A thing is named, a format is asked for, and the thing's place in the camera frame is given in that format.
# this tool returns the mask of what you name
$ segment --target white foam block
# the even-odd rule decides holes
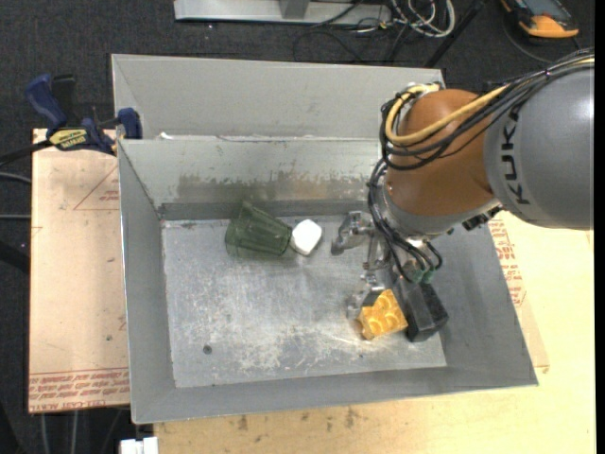
[[[292,230],[290,246],[297,253],[309,255],[321,239],[321,227],[311,219],[300,222]]]

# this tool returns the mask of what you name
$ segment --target clamp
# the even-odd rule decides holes
[[[45,144],[62,151],[90,149],[115,155],[117,139],[143,137],[139,115],[132,108],[120,110],[117,117],[103,123],[97,124],[94,119],[85,117],[79,126],[67,126],[67,114],[52,93],[49,74],[42,74],[27,85],[26,99],[48,121]],[[103,131],[106,126],[118,125],[122,130],[115,140]]]

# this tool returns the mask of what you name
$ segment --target electrical cord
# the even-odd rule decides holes
[[[16,173],[9,173],[7,171],[0,171],[0,178],[31,184],[31,180],[28,177],[17,175]]]
[[[452,143],[484,119],[494,116],[499,117],[513,107],[520,108],[525,101],[553,79],[559,79],[581,69],[594,68],[594,66],[594,49],[582,49],[551,63],[546,69],[525,74],[492,89],[490,92],[479,96],[466,106],[459,108],[422,130],[409,135],[398,136],[395,134],[393,126],[399,112],[423,93],[435,91],[438,87],[436,85],[410,86],[383,106],[383,123],[380,130],[383,158],[389,166],[398,170],[410,170],[425,166],[433,160],[446,156],[445,151],[449,149]],[[458,119],[461,119],[461,121],[454,131],[430,145],[423,145],[424,140]],[[481,134],[490,125],[484,126],[476,134]],[[460,148],[450,151],[448,155],[459,150]],[[389,158],[391,155],[412,156],[417,159],[417,162],[408,165],[394,164]]]
[[[358,0],[339,15],[312,25],[309,30],[298,35],[293,42],[292,53],[294,61],[301,61],[298,56],[300,42],[310,35],[323,35],[337,42],[347,53],[353,56],[352,62],[368,63],[376,61],[376,59],[364,59],[359,51],[355,50],[342,38],[336,35],[336,33],[331,31],[332,29],[337,28],[338,30],[350,30],[358,36],[371,35],[373,38],[375,36],[394,35],[392,44],[384,54],[385,57],[379,60],[383,64],[390,64],[395,61],[400,46],[404,43],[409,43],[412,35],[416,35],[419,38],[445,37],[454,29],[456,23],[456,16],[451,0],[422,0],[422,3],[420,4],[418,3],[419,0],[405,0],[406,4],[403,5],[403,8],[400,7],[397,0],[385,0],[383,5],[386,5],[391,9],[391,17],[388,21],[383,21],[376,17],[369,17],[361,19],[356,25],[333,26],[333,24],[337,24],[338,20],[344,15],[348,14],[351,10],[365,1],[366,0]],[[440,12],[438,6],[441,2],[445,2],[444,14],[445,20],[447,21],[446,28],[440,28],[437,24],[438,14]],[[329,30],[318,31],[318,28],[320,27],[325,27]]]
[[[423,0],[422,8],[416,7],[414,5],[414,0],[406,0],[406,10],[410,14],[409,17],[397,0],[388,1],[391,5],[391,10],[398,16],[395,21],[399,21],[402,24],[409,24],[412,30],[425,37],[446,37],[456,26],[456,13],[451,0]],[[445,29],[440,29],[433,25],[433,21],[438,13],[437,5],[441,1],[445,2],[445,15],[447,20],[447,28]],[[429,10],[429,15],[426,17],[422,15],[422,12],[425,9]]]
[[[372,215],[372,221],[376,230],[378,230],[383,238],[385,239],[387,246],[389,248],[389,252],[393,257],[393,262],[395,263],[395,267],[397,271],[402,275],[407,281],[410,281],[410,278],[407,277],[406,272],[404,270],[401,261],[399,260],[399,256],[397,255],[396,248],[400,248],[405,252],[412,255],[418,264],[421,266],[423,273],[427,273],[429,271],[434,271],[438,269],[442,264],[441,255],[437,252],[434,246],[430,246],[429,250],[437,257],[438,264],[435,265],[428,257],[426,253],[424,253],[420,248],[414,246],[407,240],[403,239],[398,231],[393,229],[389,223],[384,219],[382,213],[380,211],[380,207],[376,203],[376,197],[374,195],[375,191],[378,189],[379,181],[381,177],[387,172],[387,163],[384,160],[379,160],[374,170],[371,174],[368,191],[368,208],[370,209],[370,213]]]

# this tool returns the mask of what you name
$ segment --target black cable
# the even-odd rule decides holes
[[[435,270],[439,269],[443,265],[443,257],[441,256],[439,251],[435,248],[435,246],[430,243],[430,241],[426,242],[426,247],[429,249],[429,251],[431,253],[433,253],[433,255],[435,255],[435,257],[437,257],[437,266],[435,266]]]
[[[115,431],[115,426],[117,426],[117,421],[120,419],[120,415],[122,414],[122,411],[126,411],[126,410],[118,409],[117,414],[114,416],[112,424],[110,425],[110,428],[107,430],[107,435],[105,436],[105,440],[103,441],[103,444],[101,445],[101,450],[98,451],[99,454],[105,454],[105,452],[107,451],[107,448],[110,445],[110,440],[112,438],[113,432]]]
[[[401,265],[401,262],[399,261],[397,253],[395,252],[395,247],[399,247],[400,249],[403,249],[404,251],[412,255],[416,259],[416,261],[421,265],[423,272],[434,270],[435,265],[433,264],[432,260],[428,257],[428,255],[426,255],[422,250],[420,250],[416,246],[404,240],[399,234],[399,232],[394,230],[387,223],[387,221],[382,217],[380,208],[376,205],[374,190],[378,188],[378,181],[380,180],[380,177],[382,177],[387,171],[387,166],[388,165],[384,160],[380,160],[374,167],[369,182],[368,207],[372,214],[372,221],[374,222],[374,226],[383,235],[385,241],[387,242],[387,245],[389,246],[397,270],[403,277],[405,277],[407,281],[410,281],[410,279],[406,276],[404,272],[404,268]]]
[[[317,24],[313,24],[311,26],[311,28],[317,28],[319,26],[329,26],[329,25],[333,24],[334,22],[340,20],[345,15],[349,14],[351,12],[351,10],[356,9],[357,7],[359,7],[365,1],[366,0],[358,0],[355,3],[353,3],[350,7],[347,7],[345,10],[343,10],[338,15],[335,15],[334,17],[331,17],[331,18],[329,18],[327,20],[324,20],[323,22],[319,22]]]
[[[477,125],[481,120],[485,119],[486,117],[494,116],[494,114],[499,117],[503,113],[511,109],[513,106],[522,105],[525,101],[527,101],[527,99],[529,99],[533,94],[537,93],[543,86],[545,86],[549,81],[553,79],[558,79],[570,73],[577,72],[579,69],[584,67],[594,67],[593,62],[583,63],[582,66],[579,65],[582,60],[586,59],[587,55],[590,57],[593,53],[594,52],[590,49],[582,49],[580,51],[576,51],[570,54],[566,58],[562,58],[552,63],[549,67],[542,71],[529,73],[527,75],[523,75],[515,79],[514,81],[508,84],[508,87],[500,93],[500,95],[494,100],[493,103],[490,103],[490,105],[483,106],[482,108],[474,112],[471,116],[462,121],[462,123],[458,125],[456,130],[448,134],[446,137],[421,148],[412,148],[417,147],[420,142],[415,143],[414,145],[411,145],[409,147],[404,147],[392,144],[387,139],[385,132],[385,122],[390,109],[396,102],[396,99],[393,99],[386,103],[382,109],[383,123],[380,129],[380,141],[383,151],[383,157],[390,166],[399,170],[415,169],[420,166],[424,166],[437,158],[443,157],[445,155],[445,150],[456,139],[458,139],[463,133],[470,130],[472,127]],[[419,156],[431,151],[433,153],[428,157]],[[389,158],[390,155],[414,156],[419,161],[412,165],[400,166],[394,164],[391,161],[391,159]]]
[[[52,147],[52,143],[48,140],[41,141],[40,143],[36,143],[35,145],[30,145],[25,148],[20,148],[10,153],[0,155],[0,166],[7,165],[15,160],[19,160],[21,158],[26,158],[30,156],[34,151],[38,151],[39,149],[44,149],[48,147]]]
[[[15,182],[23,182],[31,184],[31,180],[28,177],[17,175],[16,173],[10,173],[7,171],[0,171],[0,179],[14,180]]]

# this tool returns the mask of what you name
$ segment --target cable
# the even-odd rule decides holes
[[[74,423],[72,425],[72,444],[71,448],[69,449],[70,454],[76,454],[76,440],[78,438],[78,414],[79,411],[76,410],[74,412]]]
[[[48,432],[46,431],[46,414],[40,416],[40,424],[42,429],[42,441],[44,446],[44,454],[50,454],[50,444],[48,443]]]
[[[420,131],[416,131],[410,135],[398,136],[394,134],[394,122],[403,108],[418,99],[425,92],[431,92],[438,88],[434,84],[410,86],[382,108],[383,122],[380,130],[380,142],[383,159],[389,166],[395,169],[411,170],[425,166],[438,158],[451,156],[476,139],[479,134],[484,132],[501,115],[514,108],[517,108],[517,110],[520,109],[531,96],[542,89],[548,82],[584,68],[594,68],[594,66],[594,49],[576,51],[565,58],[551,63],[544,70],[528,73],[506,82],[504,85],[476,98],[468,105],[459,108]],[[429,145],[424,145],[424,140],[433,136],[454,120],[462,118],[465,114],[466,116],[452,132]],[[473,130],[486,118],[491,119],[489,124],[483,126],[479,131],[475,130],[474,136],[458,149],[445,154],[445,151],[455,140]],[[389,158],[390,155],[414,157],[416,161],[408,164],[394,164]]]
[[[31,180],[28,177],[23,177],[21,175],[17,175],[16,173],[9,173],[7,171],[0,171],[0,178],[31,184]]]
[[[448,22],[446,29],[440,29],[433,25],[433,21],[437,16],[437,4],[440,1],[445,2],[445,15]],[[399,16],[399,19],[395,20],[400,20],[403,24],[409,24],[412,30],[425,37],[446,37],[454,30],[456,25],[456,13],[451,0],[428,0],[427,2],[424,2],[424,7],[430,11],[428,17],[422,16],[421,12],[423,9],[416,8],[413,5],[413,0],[406,0],[406,8],[410,12],[411,16],[414,17],[414,20],[411,20],[406,16],[404,10],[397,0],[389,0],[389,2],[394,13]]]
[[[382,217],[380,208],[376,204],[374,190],[378,188],[378,182],[380,178],[386,173],[386,171],[387,163],[384,160],[379,160],[376,166],[374,167],[369,181],[368,207],[372,215],[372,221],[374,223],[374,226],[376,227],[376,230],[378,230],[385,239],[389,247],[390,253],[393,256],[393,260],[395,262],[397,270],[403,277],[405,277],[407,281],[412,282],[406,276],[406,273],[401,264],[401,261],[399,260],[397,252],[395,252],[396,247],[403,249],[404,251],[412,255],[416,259],[418,264],[421,266],[423,273],[434,271],[436,269],[436,266],[434,265],[433,261],[428,257],[428,255],[426,255],[421,249],[417,248],[416,246],[410,244],[405,239],[403,239],[399,232],[393,229]]]
[[[125,411],[125,410],[118,409],[117,414],[114,416],[112,424],[110,425],[110,428],[107,431],[107,436],[105,437],[105,440],[103,441],[103,444],[101,445],[101,450],[98,451],[99,454],[105,454],[105,451],[109,447],[110,439],[112,438],[113,431],[115,430],[117,421],[120,419],[120,415],[122,414],[122,411]]]
[[[345,15],[349,14],[351,12],[351,10],[356,9],[357,7],[359,7],[365,1],[366,0],[358,0],[357,2],[355,2],[354,4],[352,4],[350,7],[347,7],[345,10],[343,10],[338,15],[335,15],[334,17],[331,17],[331,18],[329,18],[327,20],[324,20],[323,22],[319,22],[317,24],[313,24],[311,26],[311,28],[317,28],[319,26],[329,26],[329,25],[333,24],[334,22],[337,22],[338,20],[340,20]]]

